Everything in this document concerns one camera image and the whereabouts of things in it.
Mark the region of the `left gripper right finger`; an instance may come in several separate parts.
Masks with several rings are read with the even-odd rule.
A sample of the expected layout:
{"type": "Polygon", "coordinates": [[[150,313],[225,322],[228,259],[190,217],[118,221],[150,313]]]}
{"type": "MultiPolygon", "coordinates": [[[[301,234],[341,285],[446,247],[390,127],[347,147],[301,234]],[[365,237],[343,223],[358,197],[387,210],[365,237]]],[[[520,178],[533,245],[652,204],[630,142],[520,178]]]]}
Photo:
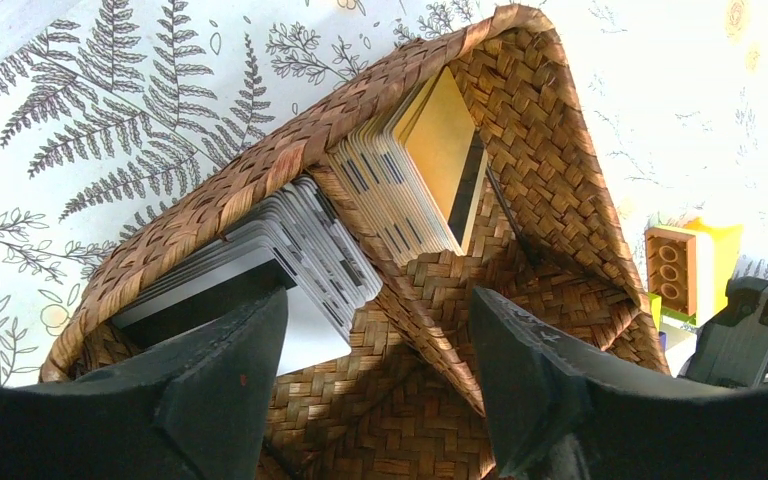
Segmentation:
{"type": "Polygon", "coordinates": [[[768,386],[622,360],[475,288],[470,335],[501,476],[768,479],[768,386]]]}

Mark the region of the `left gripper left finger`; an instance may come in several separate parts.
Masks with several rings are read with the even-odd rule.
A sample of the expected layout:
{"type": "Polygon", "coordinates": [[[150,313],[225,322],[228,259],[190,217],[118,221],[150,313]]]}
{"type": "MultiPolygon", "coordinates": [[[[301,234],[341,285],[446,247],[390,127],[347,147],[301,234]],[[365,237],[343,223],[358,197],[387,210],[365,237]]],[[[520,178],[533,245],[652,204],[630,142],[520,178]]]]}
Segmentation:
{"type": "Polygon", "coordinates": [[[251,479],[283,288],[77,380],[0,387],[0,479],[251,479]]]}

